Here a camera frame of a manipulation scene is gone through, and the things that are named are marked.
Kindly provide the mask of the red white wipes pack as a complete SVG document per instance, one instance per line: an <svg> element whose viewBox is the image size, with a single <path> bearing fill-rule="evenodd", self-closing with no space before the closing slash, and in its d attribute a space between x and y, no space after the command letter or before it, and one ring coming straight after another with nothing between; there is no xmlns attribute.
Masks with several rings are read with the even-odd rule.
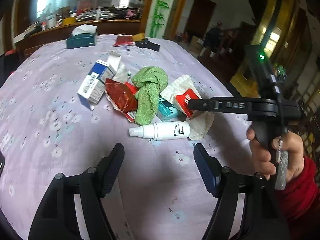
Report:
<svg viewBox="0 0 320 240"><path fill-rule="evenodd" d="M160 96L186 116L186 122L190 126L190 140L204 138L214 122L214 114L189 108L188 102L191 99L202 99L189 75L180 76L167 85Z"/></svg>

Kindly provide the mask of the teal tissue pack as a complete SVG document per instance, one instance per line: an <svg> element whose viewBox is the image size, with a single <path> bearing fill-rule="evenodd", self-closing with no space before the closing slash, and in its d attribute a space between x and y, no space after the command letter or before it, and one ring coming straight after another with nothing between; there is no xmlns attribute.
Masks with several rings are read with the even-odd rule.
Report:
<svg viewBox="0 0 320 240"><path fill-rule="evenodd" d="M162 97L159 97L158 109L156 116L161 121L168 121L173 118L177 118L178 116L182 115L183 113L179 111L173 104L168 102Z"/></svg>

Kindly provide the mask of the white spray bottle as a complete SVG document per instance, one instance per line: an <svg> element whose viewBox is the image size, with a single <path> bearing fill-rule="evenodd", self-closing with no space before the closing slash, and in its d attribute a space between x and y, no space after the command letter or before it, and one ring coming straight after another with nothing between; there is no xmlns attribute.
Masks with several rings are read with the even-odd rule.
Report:
<svg viewBox="0 0 320 240"><path fill-rule="evenodd" d="M186 121L156 122L129 129L130 137L153 140L173 140L189 137L190 126Z"/></svg>

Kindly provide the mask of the green towel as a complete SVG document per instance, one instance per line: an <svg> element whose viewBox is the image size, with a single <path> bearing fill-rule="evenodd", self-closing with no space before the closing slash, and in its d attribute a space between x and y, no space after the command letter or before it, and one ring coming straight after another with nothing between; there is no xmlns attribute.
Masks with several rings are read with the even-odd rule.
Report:
<svg viewBox="0 0 320 240"><path fill-rule="evenodd" d="M144 67L132 78L138 88L135 98L138 101L135 122L139 125L151 124L156 115L159 94L168 85L168 75L159 67Z"/></svg>

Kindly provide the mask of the dark red snack wrapper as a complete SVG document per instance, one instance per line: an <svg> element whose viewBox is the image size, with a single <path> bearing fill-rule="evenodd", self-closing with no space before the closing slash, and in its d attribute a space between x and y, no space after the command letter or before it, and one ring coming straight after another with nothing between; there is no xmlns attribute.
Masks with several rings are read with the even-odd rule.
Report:
<svg viewBox="0 0 320 240"><path fill-rule="evenodd" d="M119 83L111 79L105 80L105 87L108 96L116 104L118 109L124 113L130 92L128 87L124 83Z"/></svg>

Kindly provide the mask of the blue white medicine box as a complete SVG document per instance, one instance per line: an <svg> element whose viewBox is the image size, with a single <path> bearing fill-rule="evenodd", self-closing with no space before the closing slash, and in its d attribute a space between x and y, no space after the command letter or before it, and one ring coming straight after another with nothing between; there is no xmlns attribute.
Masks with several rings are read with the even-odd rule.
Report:
<svg viewBox="0 0 320 240"><path fill-rule="evenodd" d="M97 60L84 78L77 94L80 102L92 111L105 92L106 79L113 79L121 63L121 56L111 51L106 61Z"/></svg>

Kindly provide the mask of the torn red white carton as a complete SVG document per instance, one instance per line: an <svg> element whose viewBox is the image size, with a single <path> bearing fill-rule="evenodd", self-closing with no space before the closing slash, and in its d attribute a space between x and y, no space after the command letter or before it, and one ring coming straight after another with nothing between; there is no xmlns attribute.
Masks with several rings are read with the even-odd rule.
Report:
<svg viewBox="0 0 320 240"><path fill-rule="evenodd" d="M138 88L134 85L125 82L124 83L129 89L129 95L127 100L127 106L125 107L124 114L128 118L129 122L134 122L136 117L136 111L138 107L138 101L135 98L135 94L138 92Z"/></svg>

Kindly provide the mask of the white green-trimmed sock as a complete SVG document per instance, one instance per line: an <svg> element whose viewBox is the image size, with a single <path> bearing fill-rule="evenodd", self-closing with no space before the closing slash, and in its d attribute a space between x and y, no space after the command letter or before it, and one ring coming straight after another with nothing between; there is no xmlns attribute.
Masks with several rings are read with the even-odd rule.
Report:
<svg viewBox="0 0 320 240"><path fill-rule="evenodd" d="M125 63L121 62L112 80L119 83L125 83L131 78L131 76L132 73L127 70Z"/></svg>

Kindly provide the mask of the purple floral tablecloth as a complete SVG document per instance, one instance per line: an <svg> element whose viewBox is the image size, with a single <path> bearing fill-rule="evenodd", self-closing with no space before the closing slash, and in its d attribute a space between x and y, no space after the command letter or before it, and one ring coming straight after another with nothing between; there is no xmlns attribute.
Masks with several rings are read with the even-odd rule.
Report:
<svg viewBox="0 0 320 240"><path fill-rule="evenodd" d="M95 166L117 143L125 158L103 205L117 239L201 239L216 200L193 158L194 141L129 137L133 123L102 97L93 110L77 91L97 60L120 54L131 74L162 68L169 81L189 75L202 97L229 91L175 42L159 51L114 47L114 35L93 47L67 49L63 41L33 53L1 87L1 209L27 239L39 203L57 173L77 175Z"/></svg>

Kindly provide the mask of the black smartphone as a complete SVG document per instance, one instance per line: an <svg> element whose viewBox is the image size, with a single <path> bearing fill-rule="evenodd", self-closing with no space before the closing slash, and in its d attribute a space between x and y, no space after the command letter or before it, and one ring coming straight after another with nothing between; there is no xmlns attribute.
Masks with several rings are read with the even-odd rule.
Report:
<svg viewBox="0 0 320 240"><path fill-rule="evenodd" d="M2 175L4 165L5 165L5 157L2 154L2 152L0 152L0 176Z"/></svg>

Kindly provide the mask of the black pouch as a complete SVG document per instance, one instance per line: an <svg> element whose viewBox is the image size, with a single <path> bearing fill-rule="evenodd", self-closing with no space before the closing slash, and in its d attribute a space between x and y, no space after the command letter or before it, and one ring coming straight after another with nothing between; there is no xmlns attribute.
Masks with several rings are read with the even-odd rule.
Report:
<svg viewBox="0 0 320 240"><path fill-rule="evenodd" d="M151 49L153 51L159 51L159 49L160 49L159 44L155 44L155 43L149 41L147 38L144 38L140 41L136 41L135 44L139 48Z"/></svg>

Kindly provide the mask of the yellow tape roll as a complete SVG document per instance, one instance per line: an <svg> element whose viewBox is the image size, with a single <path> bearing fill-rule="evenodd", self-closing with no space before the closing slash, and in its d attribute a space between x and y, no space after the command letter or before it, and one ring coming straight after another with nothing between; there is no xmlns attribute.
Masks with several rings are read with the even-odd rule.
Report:
<svg viewBox="0 0 320 240"><path fill-rule="evenodd" d="M136 34L136 35L132 36L132 41L133 42L142 41L144 39L145 39L145 33L139 33L139 34Z"/></svg>

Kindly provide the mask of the teal tissue box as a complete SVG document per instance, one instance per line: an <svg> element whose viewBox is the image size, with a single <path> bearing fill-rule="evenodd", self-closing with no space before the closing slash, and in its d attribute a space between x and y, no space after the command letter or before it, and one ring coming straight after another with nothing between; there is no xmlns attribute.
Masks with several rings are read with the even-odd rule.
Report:
<svg viewBox="0 0 320 240"><path fill-rule="evenodd" d="M95 46L97 43L97 26L82 24L73 29L66 40L67 49Z"/></svg>

